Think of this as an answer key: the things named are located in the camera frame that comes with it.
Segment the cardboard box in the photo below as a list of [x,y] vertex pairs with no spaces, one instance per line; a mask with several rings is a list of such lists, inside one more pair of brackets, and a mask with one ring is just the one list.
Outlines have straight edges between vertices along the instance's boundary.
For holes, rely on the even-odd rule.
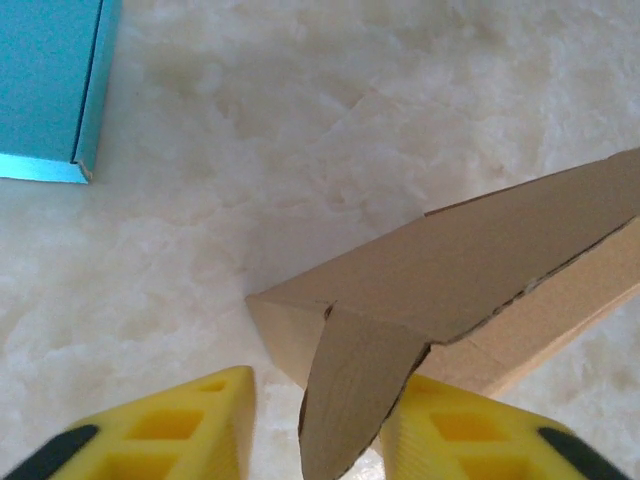
[[0,177],[89,182],[120,2],[0,2]]
[[349,468],[416,368],[494,395],[636,294],[639,215],[634,150],[431,212],[249,296],[307,389],[305,479]]

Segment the cardboard flap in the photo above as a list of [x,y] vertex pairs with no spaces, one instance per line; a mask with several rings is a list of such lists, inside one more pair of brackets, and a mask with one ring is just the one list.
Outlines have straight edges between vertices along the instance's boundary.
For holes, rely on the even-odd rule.
[[353,465],[427,352],[423,336],[406,326],[372,324],[370,318],[334,306],[300,410],[305,480],[338,478]]

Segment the teal box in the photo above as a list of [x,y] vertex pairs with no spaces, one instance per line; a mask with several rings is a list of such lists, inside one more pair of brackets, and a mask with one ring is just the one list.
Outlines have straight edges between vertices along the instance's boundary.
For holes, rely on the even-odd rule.
[[89,183],[121,0],[0,0],[0,177]]

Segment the floor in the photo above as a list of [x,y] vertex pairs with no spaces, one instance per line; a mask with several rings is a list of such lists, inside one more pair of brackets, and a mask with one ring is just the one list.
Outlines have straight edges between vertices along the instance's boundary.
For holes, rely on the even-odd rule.
[[[0,181],[0,471],[71,421],[256,367],[243,298],[420,212],[640,145],[634,0],[129,0],[90,187]],[[504,399],[640,478],[640,298]],[[383,478],[367,453],[346,478]]]

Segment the white shag carpet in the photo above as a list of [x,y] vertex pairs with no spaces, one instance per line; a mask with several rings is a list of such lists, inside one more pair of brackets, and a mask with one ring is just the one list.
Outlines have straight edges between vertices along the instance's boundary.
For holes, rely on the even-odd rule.
[[[252,479],[301,478],[301,391],[244,296],[639,132],[634,0],[125,1],[95,184],[0,181],[0,471],[243,363]],[[636,299],[504,398],[640,478],[639,352]]]

